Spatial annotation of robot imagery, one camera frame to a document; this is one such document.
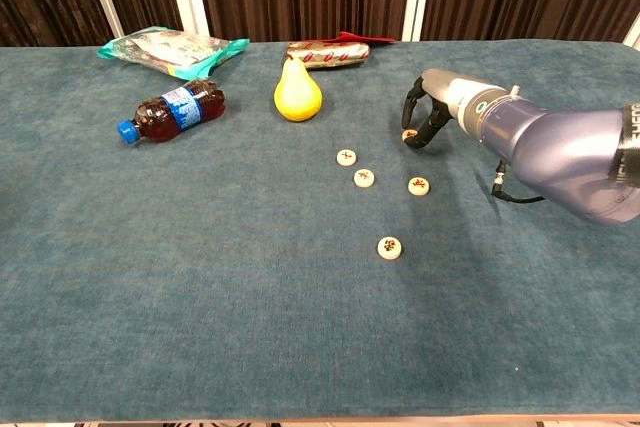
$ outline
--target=snack bag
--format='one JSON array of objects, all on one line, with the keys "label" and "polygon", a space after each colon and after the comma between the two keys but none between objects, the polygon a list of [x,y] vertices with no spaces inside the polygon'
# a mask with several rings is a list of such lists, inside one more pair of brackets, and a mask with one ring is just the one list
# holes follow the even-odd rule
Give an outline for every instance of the snack bag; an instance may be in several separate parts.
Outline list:
[{"label": "snack bag", "polygon": [[98,50],[103,59],[146,65],[183,80],[208,77],[217,65],[242,52],[249,39],[222,40],[165,27],[148,27],[114,39]]},{"label": "snack bag", "polygon": [[369,46],[362,42],[303,40],[287,45],[287,55],[302,60],[307,69],[341,67],[364,62],[369,57],[369,50]]}]

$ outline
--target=plastic bottle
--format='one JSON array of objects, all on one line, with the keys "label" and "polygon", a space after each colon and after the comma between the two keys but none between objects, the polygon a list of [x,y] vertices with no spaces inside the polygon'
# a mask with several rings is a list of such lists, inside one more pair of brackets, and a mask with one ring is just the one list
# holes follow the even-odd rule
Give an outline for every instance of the plastic bottle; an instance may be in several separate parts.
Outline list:
[{"label": "plastic bottle", "polygon": [[192,80],[161,97],[145,100],[132,120],[118,125],[127,144],[146,137],[164,142],[200,122],[220,117],[224,112],[224,93],[209,80]]}]

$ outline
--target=white disc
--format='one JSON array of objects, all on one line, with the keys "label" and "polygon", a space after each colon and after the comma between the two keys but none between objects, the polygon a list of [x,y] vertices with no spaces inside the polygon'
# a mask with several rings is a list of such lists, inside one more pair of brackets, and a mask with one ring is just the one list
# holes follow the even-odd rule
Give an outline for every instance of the white disc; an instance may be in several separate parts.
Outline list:
[{"label": "white disc", "polygon": [[404,132],[402,132],[402,141],[404,142],[407,139],[407,137],[413,137],[417,133],[418,133],[417,130],[413,130],[413,129],[405,130]]},{"label": "white disc", "polygon": [[395,237],[383,237],[378,242],[378,255],[386,260],[395,260],[402,253],[402,244]]},{"label": "white disc", "polygon": [[353,182],[358,187],[362,187],[364,189],[371,187],[375,178],[376,177],[373,175],[373,172],[368,169],[356,170],[356,173],[353,174]]},{"label": "white disc", "polygon": [[408,188],[413,195],[427,195],[429,193],[429,181],[422,177],[414,177],[409,181]]},{"label": "white disc", "polygon": [[353,150],[343,149],[338,152],[336,160],[343,167],[349,167],[356,163],[356,153]]}]

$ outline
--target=plastic bag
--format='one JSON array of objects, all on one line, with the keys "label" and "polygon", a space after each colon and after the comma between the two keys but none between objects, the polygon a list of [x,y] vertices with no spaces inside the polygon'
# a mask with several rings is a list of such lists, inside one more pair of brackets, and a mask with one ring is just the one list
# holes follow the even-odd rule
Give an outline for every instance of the plastic bag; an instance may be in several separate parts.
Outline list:
[{"label": "plastic bag", "polygon": [[242,52],[249,39],[222,40],[165,27],[148,27],[105,44],[103,59],[146,65],[183,80],[208,77],[225,60]]}]

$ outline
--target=black cable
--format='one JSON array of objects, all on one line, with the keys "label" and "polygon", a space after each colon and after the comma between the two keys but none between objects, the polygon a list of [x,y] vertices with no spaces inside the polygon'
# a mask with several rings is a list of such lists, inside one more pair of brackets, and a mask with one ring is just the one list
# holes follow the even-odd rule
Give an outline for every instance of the black cable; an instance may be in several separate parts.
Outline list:
[{"label": "black cable", "polygon": [[496,168],[496,178],[493,179],[493,187],[491,188],[491,195],[495,198],[504,200],[505,202],[513,202],[514,204],[533,204],[534,202],[540,202],[545,200],[544,197],[530,197],[528,199],[518,199],[511,197],[506,192],[502,191],[502,184],[504,183],[504,177],[507,175],[507,164],[501,160]]}]

